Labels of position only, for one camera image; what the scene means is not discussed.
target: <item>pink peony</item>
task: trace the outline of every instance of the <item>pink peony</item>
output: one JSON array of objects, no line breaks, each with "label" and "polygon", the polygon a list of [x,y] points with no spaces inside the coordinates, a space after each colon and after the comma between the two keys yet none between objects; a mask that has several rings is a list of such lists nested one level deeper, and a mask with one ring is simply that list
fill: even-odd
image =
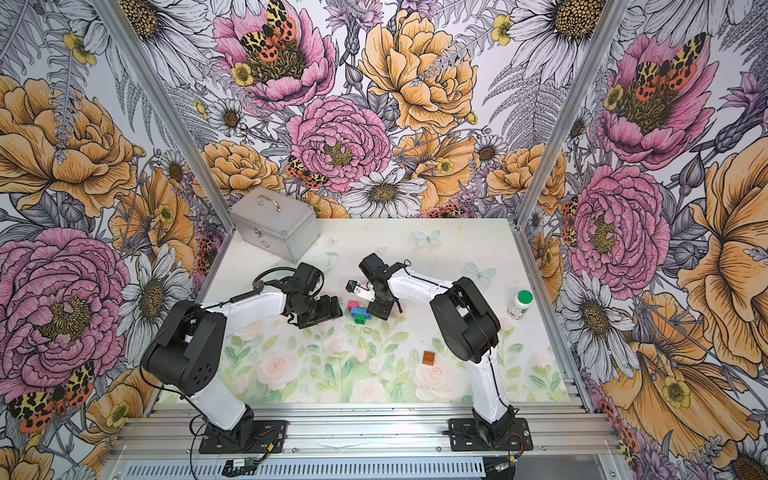
[{"label": "pink peony", "polygon": [[123,352],[115,336],[131,277],[106,244],[51,228],[0,247],[0,396],[52,392],[93,362],[103,375]]},{"label": "pink peony", "polygon": [[244,18],[233,13],[230,18],[214,20],[216,50],[223,54],[219,66],[233,72],[232,85],[247,93],[253,102],[244,107],[255,114],[262,114],[261,108],[283,110],[287,105],[305,104],[333,88],[336,49],[331,36],[322,37],[320,30],[313,28],[306,9],[297,14],[290,3],[283,4],[296,29],[296,40],[279,48],[278,54],[284,59],[262,61],[240,43],[245,35],[263,30],[266,8],[260,15],[247,10]]},{"label": "pink peony", "polygon": [[637,295],[664,263],[670,228],[661,216],[661,191],[651,175],[627,165],[603,165],[579,195],[574,217],[578,236],[568,256],[583,271],[611,288],[619,300]]},{"label": "pink peony", "polygon": [[618,72],[609,77],[605,109],[590,128],[593,142],[616,152],[621,160],[639,162],[649,170],[658,170],[683,153],[701,135],[714,113],[713,108],[704,108],[710,97],[707,89],[717,70],[717,62],[707,65],[708,36],[694,63],[696,73],[686,85],[678,91],[660,86],[648,101],[637,98],[637,66],[646,61],[662,65],[672,59],[684,43],[672,46],[670,42],[658,45],[655,37],[637,37],[619,61]]},{"label": "pink peony", "polygon": [[373,111],[341,97],[318,98],[286,126],[291,153],[310,171],[329,178],[328,190],[344,193],[349,183],[386,168],[389,139]]}]

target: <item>electrical wire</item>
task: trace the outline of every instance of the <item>electrical wire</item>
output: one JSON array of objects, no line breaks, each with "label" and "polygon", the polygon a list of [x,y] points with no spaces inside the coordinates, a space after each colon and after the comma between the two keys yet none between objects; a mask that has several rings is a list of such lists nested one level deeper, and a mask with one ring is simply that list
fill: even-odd
[{"label": "electrical wire", "polygon": [[195,473],[194,473],[194,467],[192,466],[192,451],[194,450],[194,441],[197,440],[197,437],[200,435],[200,430],[202,430],[203,427],[208,425],[208,422],[204,422],[203,425],[200,425],[200,428],[198,428],[196,432],[193,432],[192,431],[192,424],[194,423],[194,421],[196,419],[199,419],[200,417],[204,417],[204,415],[202,413],[199,414],[199,415],[195,415],[194,417],[192,417],[192,419],[190,420],[190,424],[189,424],[190,433],[193,435],[193,437],[192,437],[192,444],[190,445],[190,450],[189,450],[189,453],[190,453],[190,470],[192,472],[192,478],[194,478],[194,480],[198,480],[197,479],[197,475],[195,475]]}]

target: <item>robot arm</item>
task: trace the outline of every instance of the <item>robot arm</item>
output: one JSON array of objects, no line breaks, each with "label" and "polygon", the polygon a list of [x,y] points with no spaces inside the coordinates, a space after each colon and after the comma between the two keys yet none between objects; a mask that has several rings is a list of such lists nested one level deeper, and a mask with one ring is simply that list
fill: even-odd
[{"label": "robot arm", "polygon": [[301,263],[292,276],[265,283],[254,280],[253,290],[212,308],[178,302],[144,352],[142,368],[178,388],[217,434],[230,441],[230,449],[245,449],[253,440],[253,411],[218,375],[223,340],[275,315],[289,317],[289,323],[295,320],[291,324],[300,329],[340,317],[337,297],[310,295],[321,276],[314,266]]},{"label": "robot arm", "polygon": [[478,434],[486,444],[498,445],[515,421],[498,375],[498,318],[469,278],[450,283],[414,273],[408,266],[386,265],[372,253],[360,263],[370,290],[351,280],[346,289],[368,300],[368,312],[384,320],[399,299],[431,306],[445,344],[466,362]]}]

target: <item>flower bud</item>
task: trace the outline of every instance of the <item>flower bud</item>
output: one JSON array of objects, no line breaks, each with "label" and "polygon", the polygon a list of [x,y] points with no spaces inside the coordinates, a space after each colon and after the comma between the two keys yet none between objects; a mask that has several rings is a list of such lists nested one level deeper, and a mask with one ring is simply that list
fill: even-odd
[{"label": "flower bud", "polygon": [[704,182],[704,163],[701,161],[701,154],[697,154],[690,162],[685,164],[680,172],[678,181],[680,182],[680,195],[685,197],[694,188]]}]

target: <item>green bottle cap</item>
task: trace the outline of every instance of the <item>green bottle cap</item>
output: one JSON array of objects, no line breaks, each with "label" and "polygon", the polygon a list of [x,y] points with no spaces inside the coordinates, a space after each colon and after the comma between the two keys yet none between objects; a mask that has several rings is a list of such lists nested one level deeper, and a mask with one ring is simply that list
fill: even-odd
[{"label": "green bottle cap", "polygon": [[518,302],[524,305],[529,305],[533,303],[533,293],[527,290],[520,290],[518,292]]}]

